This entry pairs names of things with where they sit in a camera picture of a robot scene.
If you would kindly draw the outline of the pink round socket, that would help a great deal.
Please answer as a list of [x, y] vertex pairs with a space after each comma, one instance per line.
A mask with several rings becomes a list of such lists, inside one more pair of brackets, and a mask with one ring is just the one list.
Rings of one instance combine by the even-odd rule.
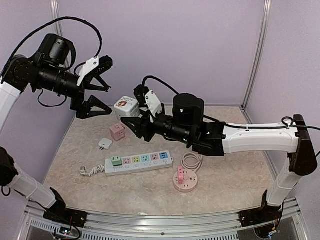
[[178, 171], [173, 175], [173, 186], [176, 190], [182, 193], [189, 193], [193, 191], [198, 185], [198, 176], [195, 172], [189, 169], [183, 169], [184, 183], [178, 185]]

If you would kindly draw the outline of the pink cube socket adapter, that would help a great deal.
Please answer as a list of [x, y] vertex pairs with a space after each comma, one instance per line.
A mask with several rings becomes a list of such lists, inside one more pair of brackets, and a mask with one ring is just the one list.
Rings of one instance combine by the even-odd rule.
[[123, 123], [116, 123], [109, 127], [110, 135], [115, 141], [126, 137], [126, 126]]

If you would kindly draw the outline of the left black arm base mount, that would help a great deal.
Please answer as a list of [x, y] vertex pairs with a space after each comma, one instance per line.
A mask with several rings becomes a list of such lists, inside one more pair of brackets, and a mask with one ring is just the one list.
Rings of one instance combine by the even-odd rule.
[[53, 192], [56, 202], [51, 207], [46, 208], [43, 217], [53, 222], [83, 228], [88, 213], [82, 210], [67, 208], [61, 195], [52, 187], [49, 189]]

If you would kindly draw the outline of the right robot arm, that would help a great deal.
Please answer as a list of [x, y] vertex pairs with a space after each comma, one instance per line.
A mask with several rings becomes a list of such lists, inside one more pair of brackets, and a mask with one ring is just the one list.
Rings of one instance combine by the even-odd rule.
[[161, 135], [207, 157], [257, 151], [287, 153], [285, 165], [266, 192], [264, 204], [255, 212], [260, 222], [268, 221], [299, 180], [317, 169], [309, 126], [299, 114], [284, 117], [279, 123], [233, 124], [205, 116], [204, 101], [189, 93], [173, 98], [171, 115], [165, 114], [164, 105], [153, 91], [145, 95], [143, 102], [146, 111], [138, 117], [123, 117], [121, 122], [146, 142]]

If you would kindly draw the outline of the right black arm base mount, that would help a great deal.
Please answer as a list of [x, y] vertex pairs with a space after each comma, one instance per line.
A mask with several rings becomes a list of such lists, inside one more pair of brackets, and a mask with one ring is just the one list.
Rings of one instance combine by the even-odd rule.
[[242, 227], [258, 225], [274, 220], [279, 220], [282, 217], [281, 206], [270, 206], [267, 202], [266, 190], [263, 193], [261, 206], [253, 209], [242, 210], [238, 213]]

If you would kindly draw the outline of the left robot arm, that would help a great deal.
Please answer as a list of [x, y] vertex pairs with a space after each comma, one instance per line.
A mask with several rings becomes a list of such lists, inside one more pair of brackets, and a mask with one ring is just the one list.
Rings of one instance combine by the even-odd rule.
[[[112, 109], [95, 96], [85, 100], [85, 91], [108, 92], [110, 86], [101, 75], [113, 66], [109, 56], [95, 56], [88, 60], [79, 75], [69, 73], [64, 67], [67, 56], [76, 60], [74, 44], [56, 34], [47, 34], [36, 53], [27, 58], [14, 55], [0, 77], [0, 125], [3, 127], [14, 104], [27, 86], [32, 91], [48, 90], [71, 99], [70, 108], [78, 119], [109, 115]], [[26, 199], [48, 209], [57, 221], [70, 218], [70, 211], [61, 195], [53, 188], [46, 188], [26, 174], [2, 147], [0, 149], [0, 185], [17, 191]]]

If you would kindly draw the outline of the pink plug adapter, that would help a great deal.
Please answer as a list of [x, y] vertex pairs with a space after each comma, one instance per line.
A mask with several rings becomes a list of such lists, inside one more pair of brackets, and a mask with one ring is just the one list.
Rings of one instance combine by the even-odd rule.
[[182, 166], [179, 166], [177, 170], [177, 184], [182, 185], [183, 183], [184, 183], [184, 169]]

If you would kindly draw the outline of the green cube plug adapter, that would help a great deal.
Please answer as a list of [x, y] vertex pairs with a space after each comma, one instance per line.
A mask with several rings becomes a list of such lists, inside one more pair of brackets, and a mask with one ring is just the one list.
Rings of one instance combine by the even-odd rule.
[[118, 167], [118, 166], [122, 166], [123, 165], [123, 161], [122, 158], [120, 156], [113, 156], [111, 158], [111, 163], [114, 167]]

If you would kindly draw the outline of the white multicolour power strip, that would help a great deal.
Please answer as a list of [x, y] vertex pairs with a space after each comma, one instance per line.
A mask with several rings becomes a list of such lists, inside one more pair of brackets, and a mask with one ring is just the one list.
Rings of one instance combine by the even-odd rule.
[[168, 150], [143, 153], [138, 155], [121, 156], [121, 166], [113, 166], [111, 158], [107, 158], [105, 160], [104, 173], [107, 176], [118, 176], [170, 168], [174, 163], [174, 160]]

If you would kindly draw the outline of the white cube adapter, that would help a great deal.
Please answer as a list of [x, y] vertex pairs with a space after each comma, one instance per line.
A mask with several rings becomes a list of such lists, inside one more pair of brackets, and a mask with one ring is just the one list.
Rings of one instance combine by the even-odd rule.
[[135, 98], [123, 96], [113, 107], [119, 121], [121, 118], [140, 116], [139, 102]]

